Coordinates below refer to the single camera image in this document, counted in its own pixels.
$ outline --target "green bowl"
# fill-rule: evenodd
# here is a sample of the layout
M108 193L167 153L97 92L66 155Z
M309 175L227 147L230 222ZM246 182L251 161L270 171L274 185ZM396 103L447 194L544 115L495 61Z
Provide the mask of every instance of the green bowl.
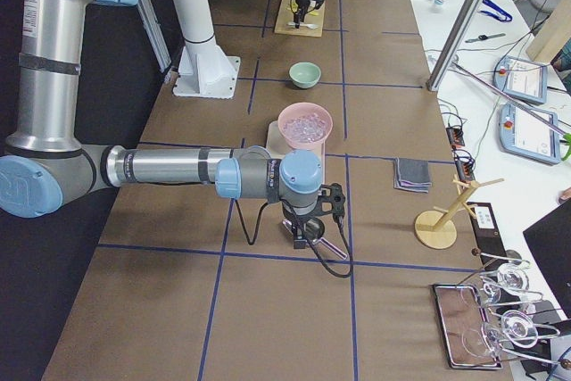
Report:
M319 82L321 69L312 62L297 62L289 69L289 77L299 88L311 88Z

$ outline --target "bowl of ice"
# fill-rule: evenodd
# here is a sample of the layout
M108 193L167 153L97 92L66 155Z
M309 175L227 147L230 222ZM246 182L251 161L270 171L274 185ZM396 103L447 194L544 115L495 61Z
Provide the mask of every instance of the bowl of ice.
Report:
M289 77L296 87L311 88L319 82L321 69L312 62L297 62L289 69Z
M287 106L277 117L277 127L293 149L312 150L322 145L333 129L328 111L314 103Z

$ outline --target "metal tray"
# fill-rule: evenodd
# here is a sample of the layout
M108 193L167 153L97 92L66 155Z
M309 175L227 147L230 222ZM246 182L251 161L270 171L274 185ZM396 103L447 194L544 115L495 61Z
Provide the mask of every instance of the metal tray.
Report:
M443 333L448 364L452 369L502 369L498 358L477 357L462 344L466 329L478 329L488 321L479 305L479 295L472 285L433 285L438 319Z

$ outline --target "blue-framed tablet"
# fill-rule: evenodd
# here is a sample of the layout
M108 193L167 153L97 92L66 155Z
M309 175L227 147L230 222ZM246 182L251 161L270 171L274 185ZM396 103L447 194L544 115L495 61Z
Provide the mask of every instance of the blue-framed tablet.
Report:
M547 66L505 56L496 66L493 84L512 97L544 104L547 101Z
M555 112L530 108L553 125ZM500 116L500 141L506 152L555 165L561 162L559 135L532 115L513 104L504 104Z

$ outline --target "ice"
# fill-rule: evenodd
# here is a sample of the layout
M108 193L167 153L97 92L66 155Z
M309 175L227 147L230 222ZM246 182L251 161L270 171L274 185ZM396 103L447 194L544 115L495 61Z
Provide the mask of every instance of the ice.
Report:
M284 136L297 143L315 143L327 132L327 123L312 113L288 120L284 124Z

